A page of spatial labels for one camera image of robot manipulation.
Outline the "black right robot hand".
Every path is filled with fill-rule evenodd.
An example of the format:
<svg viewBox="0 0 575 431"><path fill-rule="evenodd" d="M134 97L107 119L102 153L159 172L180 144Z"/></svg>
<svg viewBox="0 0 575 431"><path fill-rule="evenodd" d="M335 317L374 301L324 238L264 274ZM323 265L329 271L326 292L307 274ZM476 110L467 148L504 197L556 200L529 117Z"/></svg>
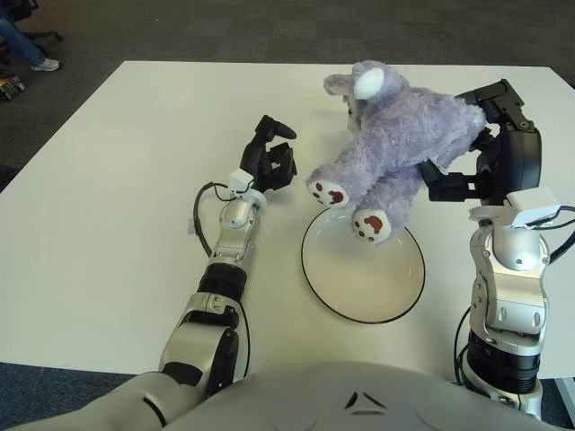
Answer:
<svg viewBox="0 0 575 431"><path fill-rule="evenodd" d="M469 150L478 151L476 173L442 173L431 161L420 164L420 173L431 201L463 202L479 199L487 206L501 206L512 192L539 186L542 140L532 120L523 114L524 102L509 81L458 95L482 109L489 124L500 127L494 136L484 129Z"/></svg>

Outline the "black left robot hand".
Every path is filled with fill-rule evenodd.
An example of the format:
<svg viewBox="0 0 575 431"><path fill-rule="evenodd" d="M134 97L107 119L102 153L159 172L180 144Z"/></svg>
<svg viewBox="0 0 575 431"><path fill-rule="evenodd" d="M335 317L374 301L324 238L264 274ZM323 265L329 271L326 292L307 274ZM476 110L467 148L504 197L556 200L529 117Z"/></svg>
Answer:
<svg viewBox="0 0 575 431"><path fill-rule="evenodd" d="M240 162L240 168L253 176L252 188L261 193L282 189L297 175L294 150L287 142L266 148L276 136L296 139L296 132L264 115L255 128L254 138L244 148Z"/></svg>

